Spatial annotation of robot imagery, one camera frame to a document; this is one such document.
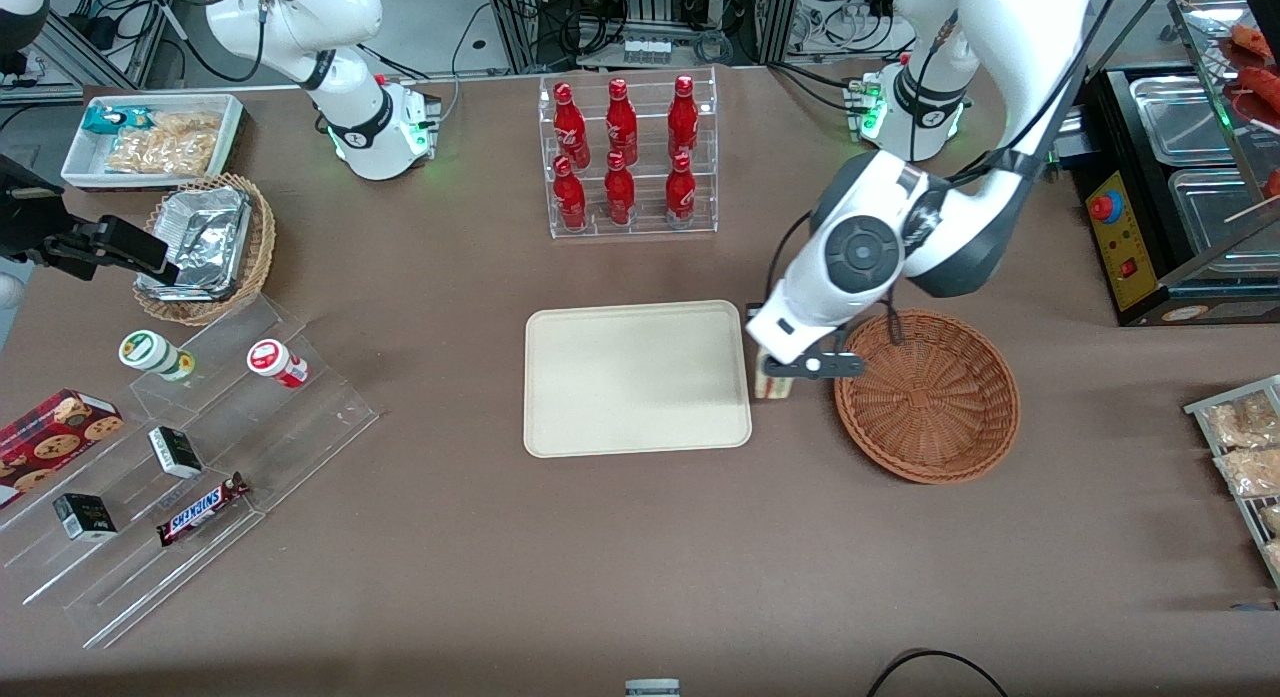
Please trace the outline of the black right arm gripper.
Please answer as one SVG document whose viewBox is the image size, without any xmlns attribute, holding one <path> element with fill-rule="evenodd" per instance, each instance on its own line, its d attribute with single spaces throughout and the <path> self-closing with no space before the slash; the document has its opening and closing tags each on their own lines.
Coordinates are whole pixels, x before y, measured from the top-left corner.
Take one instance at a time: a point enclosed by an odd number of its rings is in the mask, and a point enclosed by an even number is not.
<svg viewBox="0 0 1280 697">
<path fill-rule="evenodd" d="M 96 223 L 76 217 L 69 228 L 61 188 L 1 155 L 1 256 L 24 261 L 44 242 L 46 267 L 81 281 L 91 281 L 100 267 L 132 270 L 161 284 L 179 278 L 166 260 L 168 243 L 114 215 Z"/>
</svg>

